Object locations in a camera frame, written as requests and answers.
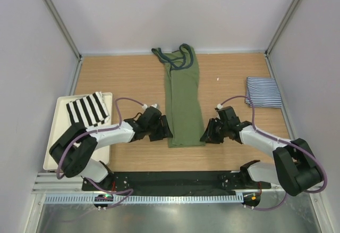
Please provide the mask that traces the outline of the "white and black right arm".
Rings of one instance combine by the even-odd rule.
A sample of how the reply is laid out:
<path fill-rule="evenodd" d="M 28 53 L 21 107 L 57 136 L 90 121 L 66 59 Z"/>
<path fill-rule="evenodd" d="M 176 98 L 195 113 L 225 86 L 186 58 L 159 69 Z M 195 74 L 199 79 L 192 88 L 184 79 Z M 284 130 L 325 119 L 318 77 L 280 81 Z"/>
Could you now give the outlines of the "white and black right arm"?
<path fill-rule="evenodd" d="M 231 106 L 216 109 L 218 116 L 211 118 L 200 140 L 205 143 L 220 144 L 229 138 L 240 144 L 252 146 L 274 160 L 273 164 L 259 160 L 241 166 L 240 184 L 252 188 L 258 182 L 280 185 L 287 194 L 297 196 L 307 192 L 326 177 L 321 166 L 316 163 L 308 143 L 280 139 L 257 128 L 250 121 L 240 121 Z"/>

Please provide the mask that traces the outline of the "blue white striped tank top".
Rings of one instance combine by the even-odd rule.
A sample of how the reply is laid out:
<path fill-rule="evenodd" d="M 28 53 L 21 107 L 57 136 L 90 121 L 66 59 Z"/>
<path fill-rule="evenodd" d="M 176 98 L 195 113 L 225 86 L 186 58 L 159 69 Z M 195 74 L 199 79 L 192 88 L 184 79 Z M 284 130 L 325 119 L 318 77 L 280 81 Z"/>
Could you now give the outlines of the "blue white striped tank top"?
<path fill-rule="evenodd" d="M 247 77 L 246 97 L 254 107 L 282 107 L 282 97 L 274 78 Z"/>

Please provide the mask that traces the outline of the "olive green tank top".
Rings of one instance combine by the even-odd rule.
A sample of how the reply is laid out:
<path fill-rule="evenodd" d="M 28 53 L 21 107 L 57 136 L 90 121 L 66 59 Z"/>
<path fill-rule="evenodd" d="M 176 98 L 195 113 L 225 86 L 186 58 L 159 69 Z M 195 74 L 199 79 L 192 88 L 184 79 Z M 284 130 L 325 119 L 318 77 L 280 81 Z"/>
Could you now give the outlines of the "olive green tank top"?
<path fill-rule="evenodd" d="M 204 146 L 200 141 L 205 131 L 198 98 L 200 71 L 193 47 L 182 44 L 171 53 L 164 53 L 161 48 L 151 51 L 165 69 L 165 111 L 173 135 L 168 146 Z"/>

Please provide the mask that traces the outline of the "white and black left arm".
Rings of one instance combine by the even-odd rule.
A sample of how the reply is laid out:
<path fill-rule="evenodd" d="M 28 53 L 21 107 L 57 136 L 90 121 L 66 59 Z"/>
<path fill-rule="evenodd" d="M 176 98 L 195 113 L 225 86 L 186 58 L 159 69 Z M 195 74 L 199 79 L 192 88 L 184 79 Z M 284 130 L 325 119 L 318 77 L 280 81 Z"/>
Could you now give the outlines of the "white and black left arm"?
<path fill-rule="evenodd" d="M 151 142 L 172 138 L 167 118 L 153 106 L 145 109 L 137 119 L 129 118 L 109 126 L 86 128 L 82 123 L 71 125 L 49 149 L 57 163 L 57 171 L 67 178 L 81 176 L 93 181 L 100 190 L 108 190 L 113 183 L 104 162 L 92 158 L 94 151 L 120 143 L 131 143 L 149 137 Z"/>

